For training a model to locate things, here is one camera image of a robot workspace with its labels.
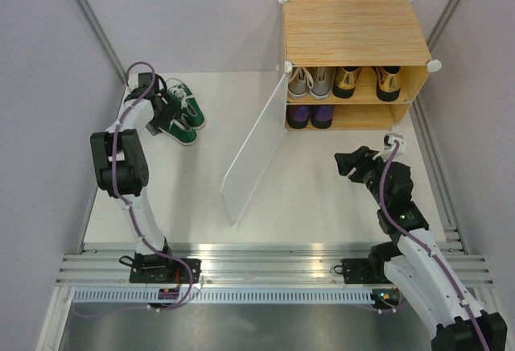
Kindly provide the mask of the green sneaker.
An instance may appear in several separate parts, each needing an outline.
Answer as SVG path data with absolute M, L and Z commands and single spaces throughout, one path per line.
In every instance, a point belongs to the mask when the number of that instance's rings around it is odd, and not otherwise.
M 182 80 L 172 77 L 166 81 L 166 83 L 173 82 L 175 83 L 167 89 L 167 95 L 179 106 L 186 123 L 195 130 L 201 129 L 206 119 L 196 101 L 196 96 Z
M 196 131 L 182 118 L 172 118 L 169 122 L 164 122 L 159 129 L 162 133 L 184 146 L 191 146 L 198 138 Z

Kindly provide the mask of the purple loafer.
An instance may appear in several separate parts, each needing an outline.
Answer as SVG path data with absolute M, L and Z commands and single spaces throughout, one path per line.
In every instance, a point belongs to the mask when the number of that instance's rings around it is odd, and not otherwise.
M 305 128 L 311 117 L 309 105 L 288 105 L 286 107 L 286 122 L 291 129 Z
M 311 124 L 316 129 L 328 129 L 332 125 L 333 105 L 313 105 L 311 107 Z

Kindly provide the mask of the grey sneaker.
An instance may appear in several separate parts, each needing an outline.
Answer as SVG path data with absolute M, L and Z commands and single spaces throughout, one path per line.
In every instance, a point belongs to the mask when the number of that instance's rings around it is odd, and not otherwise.
M 294 99 L 306 96 L 313 85 L 310 71 L 304 67 L 292 68 L 288 80 L 288 96 Z
M 329 97 L 331 90 L 333 68 L 314 67 L 311 68 L 312 84 L 311 96 L 316 100 L 324 100 Z

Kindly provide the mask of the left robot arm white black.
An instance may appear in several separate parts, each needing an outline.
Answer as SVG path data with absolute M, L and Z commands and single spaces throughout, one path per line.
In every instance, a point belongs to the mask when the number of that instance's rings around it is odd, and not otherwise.
M 121 208 L 135 241 L 134 254 L 119 258 L 130 268 L 131 283 L 181 281 L 182 266 L 173 259 L 150 206 L 150 169 L 139 136 L 161 108 L 158 93 L 158 75 L 138 74 L 138 85 L 127 94 L 114 123 L 90 137 L 97 186 Z

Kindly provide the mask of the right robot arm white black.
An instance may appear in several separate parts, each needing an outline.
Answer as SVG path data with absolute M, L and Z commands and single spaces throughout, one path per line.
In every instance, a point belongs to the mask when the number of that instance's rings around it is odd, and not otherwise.
M 369 147 L 335 155 L 340 175 L 369 190 L 379 206 L 380 227 L 389 236 L 370 250 L 369 277 L 401 292 L 425 324 L 433 350 L 505 349 L 504 318 L 487 312 L 444 258 L 412 199 L 410 167 L 394 159 L 398 150 L 394 147 L 388 159 Z

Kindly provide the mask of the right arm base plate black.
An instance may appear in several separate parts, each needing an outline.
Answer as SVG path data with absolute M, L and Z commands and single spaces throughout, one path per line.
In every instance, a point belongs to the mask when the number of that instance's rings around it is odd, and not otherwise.
M 382 283 L 376 276 L 367 258 L 343 258 L 341 260 L 341 275 L 348 285 Z

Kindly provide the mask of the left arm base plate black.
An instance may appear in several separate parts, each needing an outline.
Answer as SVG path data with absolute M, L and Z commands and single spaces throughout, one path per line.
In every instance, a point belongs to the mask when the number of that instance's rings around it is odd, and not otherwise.
M 182 263 L 156 255 L 138 254 L 130 269 L 130 283 L 190 283 L 189 274 Z

